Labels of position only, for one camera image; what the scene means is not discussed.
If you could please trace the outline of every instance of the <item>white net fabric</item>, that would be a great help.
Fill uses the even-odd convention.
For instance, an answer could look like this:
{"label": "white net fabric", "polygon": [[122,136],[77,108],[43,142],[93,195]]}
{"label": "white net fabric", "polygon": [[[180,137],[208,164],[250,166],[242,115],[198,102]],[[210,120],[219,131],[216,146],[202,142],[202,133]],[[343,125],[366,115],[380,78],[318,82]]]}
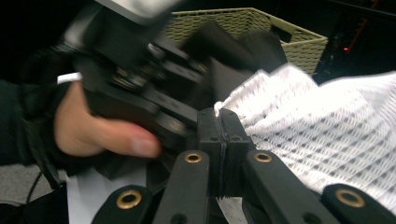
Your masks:
{"label": "white net fabric", "polygon": [[[320,87],[286,64],[259,71],[215,110],[238,114],[257,149],[273,151],[309,188],[362,189],[396,214],[396,72],[341,78]],[[239,199],[219,202],[244,223]]]}

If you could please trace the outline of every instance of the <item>beige basket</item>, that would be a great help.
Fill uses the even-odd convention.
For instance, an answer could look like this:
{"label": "beige basket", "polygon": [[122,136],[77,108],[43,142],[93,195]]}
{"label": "beige basket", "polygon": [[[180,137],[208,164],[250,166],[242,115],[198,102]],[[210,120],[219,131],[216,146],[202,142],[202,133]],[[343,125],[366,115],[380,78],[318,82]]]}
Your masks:
{"label": "beige basket", "polygon": [[327,44],[325,36],[317,35],[251,7],[182,11],[174,12],[173,16],[164,32],[177,42],[192,35],[194,30],[207,20],[215,20],[234,37],[254,30],[270,30],[275,26],[290,34],[289,42],[282,41],[289,62],[302,68],[309,75],[313,75]]}

